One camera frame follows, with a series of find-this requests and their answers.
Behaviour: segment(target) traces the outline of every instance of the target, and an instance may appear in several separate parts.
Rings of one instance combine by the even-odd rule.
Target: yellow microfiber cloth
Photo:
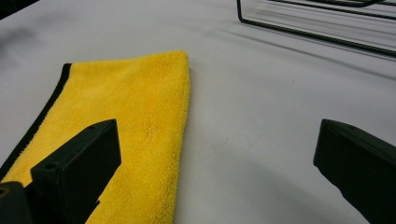
[[[26,186],[30,169],[67,140],[91,124],[116,119],[122,164],[87,223],[172,223],[190,97],[187,54],[72,63],[64,74],[37,130],[28,132],[28,145],[12,165],[3,165],[2,182]]]

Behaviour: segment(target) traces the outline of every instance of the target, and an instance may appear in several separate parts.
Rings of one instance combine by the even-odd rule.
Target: black wire rack
[[[385,0],[261,0],[256,1],[256,4],[266,4],[265,7],[251,7],[250,12],[255,10],[255,15],[265,15],[266,19],[257,16],[250,16],[247,10],[247,16],[243,17],[243,7],[241,0],[236,0],[238,18],[242,23],[258,26],[265,29],[270,29],[278,32],[287,33],[290,35],[298,35],[318,41],[328,42],[334,45],[362,50],[377,55],[382,55],[390,58],[396,58],[396,2],[386,2]],[[275,9],[283,7],[283,12],[276,15]],[[313,14],[316,13],[317,17],[324,18],[322,22],[326,23],[326,20],[336,18],[338,20],[338,26],[344,25],[343,19],[354,21],[358,26],[364,27],[369,24],[370,29],[362,28],[364,32],[358,32],[354,37],[347,35],[337,35],[338,31],[321,32],[313,29],[306,29],[304,27],[297,27],[295,25],[289,25],[284,22],[272,20],[273,17],[285,16],[293,10],[300,10],[300,13]],[[288,21],[307,21],[312,23],[309,17],[301,19],[301,17],[290,17],[286,18]],[[384,24],[382,31],[376,31],[378,24]],[[357,30],[359,27],[344,26],[344,34],[348,33],[348,30]],[[370,32],[372,41],[364,40],[367,32]],[[376,43],[377,39],[385,37],[389,40],[387,44]]]

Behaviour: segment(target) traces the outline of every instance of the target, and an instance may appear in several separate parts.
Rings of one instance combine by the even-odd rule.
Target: white table
[[[322,119],[396,145],[395,61],[244,25],[231,0],[41,0],[0,21],[0,163],[64,63],[173,49],[191,69],[176,223],[367,223],[313,157]]]

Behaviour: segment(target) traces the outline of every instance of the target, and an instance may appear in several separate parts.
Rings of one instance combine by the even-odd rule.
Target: towel
[[[122,165],[87,223],[172,223],[189,98],[184,51],[66,64],[43,112],[2,166],[2,182],[26,186],[30,169],[67,140],[116,119]]]

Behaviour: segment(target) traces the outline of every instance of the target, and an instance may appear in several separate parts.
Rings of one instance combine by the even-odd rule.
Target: black trim
[[[48,112],[50,111],[52,106],[55,104],[55,101],[58,99],[59,95],[61,94],[62,90],[64,89],[64,84],[69,79],[71,65],[72,65],[71,63],[66,63],[64,65],[58,85],[55,87],[55,90],[53,91],[51,97],[47,101],[43,110],[38,115],[38,117],[35,119],[35,122],[32,124],[32,126],[29,128],[29,130],[26,132],[26,134],[21,139],[21,141],[15,146],[14,150],[12,150],[11,154],[9,154],[6,161],[1,166],[0,180],[2,180],[6,176],[9,169],[14,164],[15,160],[26,149],[26,147],[27,147],[27,145],[29,145],[30,141],[32,141],[32,139],[35,136],[35,133],[37,133],[38,128],[40,127],[41,123],[44,121],[44,118],[47,116]]]

